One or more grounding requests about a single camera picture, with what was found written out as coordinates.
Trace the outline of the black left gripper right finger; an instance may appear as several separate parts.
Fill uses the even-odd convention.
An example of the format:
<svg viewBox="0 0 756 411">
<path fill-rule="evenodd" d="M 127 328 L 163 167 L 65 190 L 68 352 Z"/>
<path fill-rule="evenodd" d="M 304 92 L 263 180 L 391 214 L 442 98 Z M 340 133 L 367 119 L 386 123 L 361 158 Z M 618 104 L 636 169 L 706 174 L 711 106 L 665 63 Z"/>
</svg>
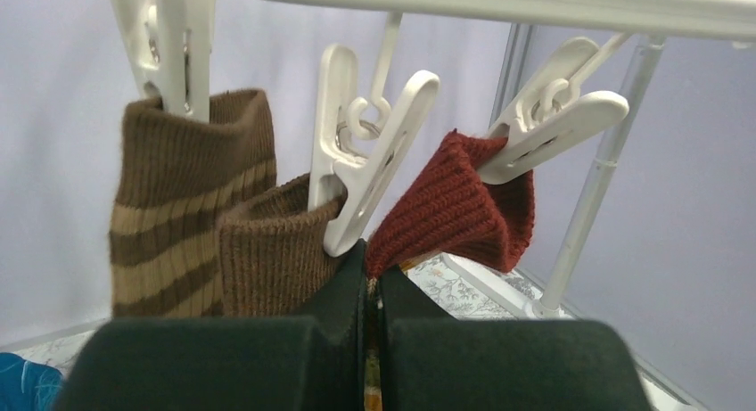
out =
<svg viewBox="0 0 756 411">
<path fill-rule="evenodd" d="M 400 270 L 379 281 L 387 410 L 647 410 L 629 350 L 608 325 L 458 320 Z"/>
</svg>

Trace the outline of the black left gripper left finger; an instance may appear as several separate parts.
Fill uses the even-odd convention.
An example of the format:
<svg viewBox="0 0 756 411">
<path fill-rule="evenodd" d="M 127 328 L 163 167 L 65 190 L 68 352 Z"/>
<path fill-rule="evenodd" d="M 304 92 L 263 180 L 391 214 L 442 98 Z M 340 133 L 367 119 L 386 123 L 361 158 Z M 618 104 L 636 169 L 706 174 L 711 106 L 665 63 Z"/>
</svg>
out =
<svg viewBox="0 0 756 411">
<path fill-rule="evenodd" d="M 289 316 L 116 319 L 81 350 L 57 410 L 359 410 L 363 257 Z"/>
</svg>

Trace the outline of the brown striped sock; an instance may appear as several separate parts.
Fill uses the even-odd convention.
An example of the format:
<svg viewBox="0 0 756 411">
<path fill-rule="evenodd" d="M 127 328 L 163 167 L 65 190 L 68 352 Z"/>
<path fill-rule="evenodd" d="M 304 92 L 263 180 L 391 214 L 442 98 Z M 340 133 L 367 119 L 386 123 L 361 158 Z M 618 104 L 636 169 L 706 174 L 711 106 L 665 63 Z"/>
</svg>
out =
<svg viewBox="0 0 756 411">
<path fill-rule="evenodd" d="M 267 96 L 242 89 L 210 98 L 206 122 L 130 103 L 110 223 L 111 313 L 218 316 L 218 216 L 276 182 Z"/>
<path fill-rule="evenodd" d="M 282 316 L 309 300 L 341 264 L 324 249 L 339 195 L 308 210 L 309 176 L 296 177 L 225 212 L 217 221 L 225 316 Z"/>
</svg>

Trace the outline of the red cuff multicolour sock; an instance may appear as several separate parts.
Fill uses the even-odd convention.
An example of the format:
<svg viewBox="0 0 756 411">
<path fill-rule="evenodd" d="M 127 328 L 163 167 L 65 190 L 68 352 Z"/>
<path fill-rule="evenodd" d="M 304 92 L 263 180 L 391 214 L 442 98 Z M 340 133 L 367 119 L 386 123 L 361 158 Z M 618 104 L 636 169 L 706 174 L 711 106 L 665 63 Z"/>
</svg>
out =
<svg viewBox="0 0 756 411">
<path fill-rule="evenodd" d="M 368 241 L 366 410 L 382 409 L 379 277 L 391 267 L 439 251 L 509 273 L 529 247 L 535 225 L 532 171 L 502 185 L 483 183 L 477 172 L 506 144 L 504 137 L 449 132 Z"/>
</svg>

